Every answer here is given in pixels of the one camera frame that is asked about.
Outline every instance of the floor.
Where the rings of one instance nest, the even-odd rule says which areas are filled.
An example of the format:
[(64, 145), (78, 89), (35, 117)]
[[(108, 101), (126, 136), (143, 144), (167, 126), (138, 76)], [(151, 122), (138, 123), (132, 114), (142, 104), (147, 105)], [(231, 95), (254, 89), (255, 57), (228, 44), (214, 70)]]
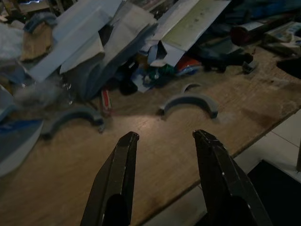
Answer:
[[(265, 159), (301, 182), (301, 172), (295, 170), (300, 139), (301, 110), (237, 156), (235, 161), (248, 173)], [(193, 226), (205, 213), (202, 189), (197, 186), (144, 226)]]

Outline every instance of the wooden table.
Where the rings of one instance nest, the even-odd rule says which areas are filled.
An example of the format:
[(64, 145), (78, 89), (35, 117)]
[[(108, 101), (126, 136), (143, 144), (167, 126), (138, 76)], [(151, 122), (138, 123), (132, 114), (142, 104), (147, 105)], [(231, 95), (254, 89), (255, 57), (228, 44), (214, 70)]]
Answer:
[[(300, 109), (300, 80), (278, 69), (273, 54), (257, 48), (254, 57), (260, 66), (250, 75), (233, 66), (144, 94), (114, 91), (114, 114), (103, 134), (74, 120), (51, 141), (40, 139), (22, 166), (0, 179), (0, 225), (79, 225), (96, 173), (131, 130), (140, 134), (132, 225), (146, 221), (199, 183), (193, 130), (214, 134), (236, 156)], [(158, 106), (189, 82), (202, 84), (191, 92), (219, 103), (218, 117), (190, 105), (174, 108), (165, 119), (157, 116)]]

